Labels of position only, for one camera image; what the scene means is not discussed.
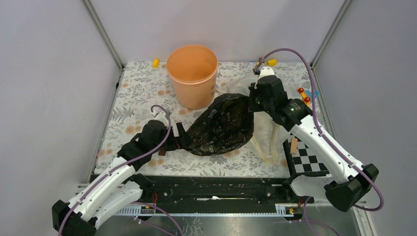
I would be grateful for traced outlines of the white translucent trash bag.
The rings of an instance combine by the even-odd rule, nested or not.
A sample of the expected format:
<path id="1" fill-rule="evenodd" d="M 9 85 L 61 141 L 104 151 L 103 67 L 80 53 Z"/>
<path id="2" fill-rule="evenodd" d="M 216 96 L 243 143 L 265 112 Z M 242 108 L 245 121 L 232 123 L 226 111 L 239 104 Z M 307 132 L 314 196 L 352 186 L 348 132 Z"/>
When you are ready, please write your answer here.
<path id="1" fill-rule="evenodd" d="M 258 80 L 256 75 L 246 75 L 235 82 L 228 82 L 226 85 L 228 93 L 240 93 L 249 97 L 249 86 Z M 259 155 L 265 162 L 276 164 L 284 158 L 279 149 L 290 136 L 289 130 L 300 121 L 303 115 L 311 112 L 302 99 L 290 97 L 289 101 L 273 113 L 254 113 L 254 132 L 250 139 L 251 150 Z"/>

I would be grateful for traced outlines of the black plastic trash bag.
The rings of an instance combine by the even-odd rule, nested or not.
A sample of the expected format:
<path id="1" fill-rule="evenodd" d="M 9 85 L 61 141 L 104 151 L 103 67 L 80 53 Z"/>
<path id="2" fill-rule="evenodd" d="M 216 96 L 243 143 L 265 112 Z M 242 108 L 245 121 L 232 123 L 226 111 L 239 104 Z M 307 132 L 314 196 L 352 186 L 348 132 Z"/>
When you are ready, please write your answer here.
<path id="1" fill-rule="evenodd" d="M 240 93 L 218 96 L 187 130 L 192 142 L 185 150 L 198 156 L 221 155 L 239 149 L 254 132 L 249 97 Z"/>

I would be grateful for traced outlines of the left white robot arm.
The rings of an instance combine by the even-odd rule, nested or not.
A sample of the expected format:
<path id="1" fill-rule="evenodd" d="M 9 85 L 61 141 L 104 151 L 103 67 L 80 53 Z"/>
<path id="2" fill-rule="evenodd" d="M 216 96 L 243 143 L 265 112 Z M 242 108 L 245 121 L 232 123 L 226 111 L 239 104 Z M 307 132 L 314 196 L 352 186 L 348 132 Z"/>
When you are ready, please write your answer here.
<path id="1" fill-rule="evenodd" d="M 53 227 L 60 236 L 93 236 L 116 212 L 137 200 L 152 197 L 150 180 L 138 174 L 158 151 L 179 147 L 175 143 L 170 113 L 163 107 L 142 131 L 118 151 L 107 169 L 84 190 L 65 202 L 52 206 Z"/>

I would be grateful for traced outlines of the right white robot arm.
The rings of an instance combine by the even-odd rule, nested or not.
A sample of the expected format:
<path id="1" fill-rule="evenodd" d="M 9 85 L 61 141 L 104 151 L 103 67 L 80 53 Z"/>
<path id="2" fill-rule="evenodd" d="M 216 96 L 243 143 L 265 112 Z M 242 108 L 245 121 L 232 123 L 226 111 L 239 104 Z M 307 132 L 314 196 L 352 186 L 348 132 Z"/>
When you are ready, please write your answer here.
<path id="1" fill-rule="evenodd" d="M 282 189 L 284 200 L 293 203 L 301 196 L 327 199 L 336 209 L 347 212 L 375 188 L 379 170 L 350 155 L 314 118 L 300 99 L 290 99 L 283 83 L 269 66 L 255 72 L 258 80 L 249 86 L 253 112 L 265 112 L 286 131 L 300 138 L 329 171 L 325 177 L 299 174 Z"/>

